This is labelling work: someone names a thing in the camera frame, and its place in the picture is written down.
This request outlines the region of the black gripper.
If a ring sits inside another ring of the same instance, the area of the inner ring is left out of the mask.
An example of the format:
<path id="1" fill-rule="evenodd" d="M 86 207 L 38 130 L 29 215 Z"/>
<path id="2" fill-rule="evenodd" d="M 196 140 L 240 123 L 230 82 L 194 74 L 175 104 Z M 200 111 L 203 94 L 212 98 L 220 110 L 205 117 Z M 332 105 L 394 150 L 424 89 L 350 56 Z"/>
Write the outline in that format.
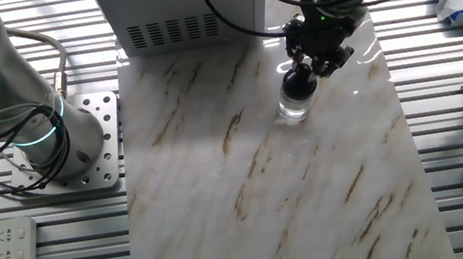
<path id="1" fill-rule="evenodd" d="M 300 6 L 301 13 L 294 14 L 282 27 L 287 55 L 293 67 L 300 65 L 304 56 L 309 57 L 316 66 L 316 75 L 329 77 L 353 55 L 353 47 L 341 45 L 361 25 L 368 10 L 360 6 L 334 11 L 316 7 L 321 0 L 300 2 L 310 5 Z"/>

